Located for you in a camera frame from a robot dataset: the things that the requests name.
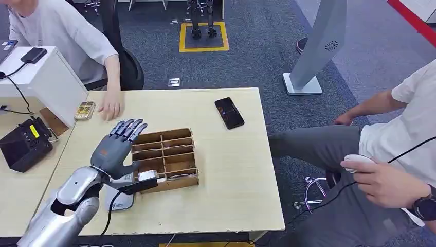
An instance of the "wristwatch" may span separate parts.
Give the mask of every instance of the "wristwatch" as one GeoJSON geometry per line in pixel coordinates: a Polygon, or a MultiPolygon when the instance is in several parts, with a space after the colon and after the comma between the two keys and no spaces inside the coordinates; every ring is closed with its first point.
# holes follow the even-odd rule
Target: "wristwatch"
{"type": "Polygon", "coordinates": [[[436,220],[436,188],[431,186],[431,194],[418,199],[409,211],[423,221],[436,220]]]}

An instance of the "white t-shirt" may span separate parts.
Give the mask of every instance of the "white t-shirt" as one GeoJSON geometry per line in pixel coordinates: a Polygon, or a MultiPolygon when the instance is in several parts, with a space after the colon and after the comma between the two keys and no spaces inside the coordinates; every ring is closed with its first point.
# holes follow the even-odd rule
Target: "white t-shirt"
{"type": "MultiPolygon", "coordinates": [[[[407,103],[401,116],[388,123],[365,126],[359,154],[389,161],[436,136],[436,60],[413,73],[392,90],[395,100],[407,103]]],[[[391,163],[436,187],[436,140],[391,163]]],[[[420,226],[424,223],[404,209],[420,226]]]]}
{"type": "Polygon", "coordinates": [[[9,11],[9,39],[19,46],[56,46],[80,80],[107,77],[104,60],[118,54],[99,30],[65,0],[39,0],[29,17],[9,11]]]}

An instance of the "man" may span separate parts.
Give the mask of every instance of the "man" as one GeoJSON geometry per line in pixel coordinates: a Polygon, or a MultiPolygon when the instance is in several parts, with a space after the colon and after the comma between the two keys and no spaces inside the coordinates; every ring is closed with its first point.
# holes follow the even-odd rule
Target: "man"
{"type": "MultiPolygon", "coordinates": [[[[348,110],[335,120],[335,126],[294,129],[270,136],[273,157],[291,156],[341,172],[340,182],[324,202],[357,182],[330,204],[315,210],[295,232],[280,240],[281,246],[382,246],[401,233],[423,226],[406,209],[412,209],[420,198],[436,195],[431,188],[436,187],[436,140],[390,164],[387,161],[436,136],[435,105],[436,60],[396,88],[348,110]],[[401,108],[405,108],[402,115],[389,123],[349,126],[355,117],[401,108]],[[344,162],[348,154],[370,157],[377,164],[344,162]],[[350,174],[344,167],[357,172],[350,174]]],[[[425,224],[436,233],[436,221],[425,224]]]]}
{"type": "Polygon", "coordinates": [[[65,0],[0,0],[8,5],[9,39],[19,46],[56,46],[80,80],[107,78],[98,111],[116,118],[123,105],[118,53],[107,38],[65,0]]]}

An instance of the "humanoid robot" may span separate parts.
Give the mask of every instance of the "humanoid robot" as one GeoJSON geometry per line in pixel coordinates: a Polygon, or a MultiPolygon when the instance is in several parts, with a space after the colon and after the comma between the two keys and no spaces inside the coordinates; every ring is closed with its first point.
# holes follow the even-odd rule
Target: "humanoid robot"
{"type": "Polygon", "coordinates": [[[216,37],[216,30],[213,28],[213,0],[188,0],[188,9],[192,20],[192,37],[198,40],[202,37],[202,32],[198,26],[199,17],[207,12],[208,35],[210,38],[216,37]]]}

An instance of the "cardboard organizer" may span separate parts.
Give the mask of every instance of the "cardboard organizer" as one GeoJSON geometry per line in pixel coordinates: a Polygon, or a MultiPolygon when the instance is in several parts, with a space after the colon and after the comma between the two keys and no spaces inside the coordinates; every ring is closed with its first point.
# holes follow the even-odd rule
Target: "cardboard organizer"
{"type": "Polygon", "coordinates": [[[138,173],[156,170],[157,187],[152,193],[198,185],[194,141],[190,129],[178,129],[139,135],[132,145],[132,161],[139,162],[138,173]]]}

